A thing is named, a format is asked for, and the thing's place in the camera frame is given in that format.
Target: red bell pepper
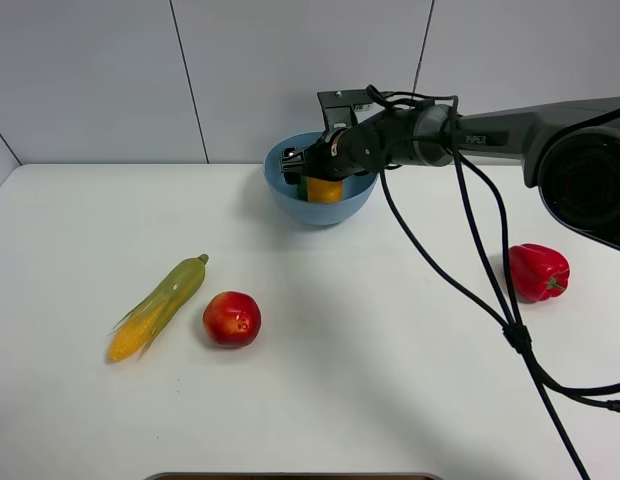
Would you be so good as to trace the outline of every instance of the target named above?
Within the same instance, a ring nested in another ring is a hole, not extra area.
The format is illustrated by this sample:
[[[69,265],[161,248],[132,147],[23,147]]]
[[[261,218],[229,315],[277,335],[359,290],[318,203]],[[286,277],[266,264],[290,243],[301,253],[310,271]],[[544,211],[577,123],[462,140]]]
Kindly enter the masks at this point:
[[[534,243],[510,247],[510,274],[514,288],[527,300],[558,297],[568,288],[570,265],[563,255]]]

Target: white table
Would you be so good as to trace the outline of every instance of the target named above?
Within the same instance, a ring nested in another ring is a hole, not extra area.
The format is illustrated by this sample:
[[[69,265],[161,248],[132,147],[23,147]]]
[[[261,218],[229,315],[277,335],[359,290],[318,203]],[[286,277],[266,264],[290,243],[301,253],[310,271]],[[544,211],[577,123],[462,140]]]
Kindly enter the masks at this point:
[[[563,297],[522,305],[540,361],[568,385],[620,381],[620,253],[556,223],[518,168],[485,171],[512,243],[572,265]],[[389,181],[433,256],[496,306],[453,171]],[[496,256],[496,207],[469,185]],[[111,327],[201,253],[206,282],[148,354],[106,364]],[[243,350],[205,346],[224,290],[263,314]],[[552,398],[592,478],[620,478],[620,415]],[[160,472],[577,478],[500,328],[430,270],[379,186],[318,229],[276,209],[257,165],[19,168],[0,189],[0,480]]]

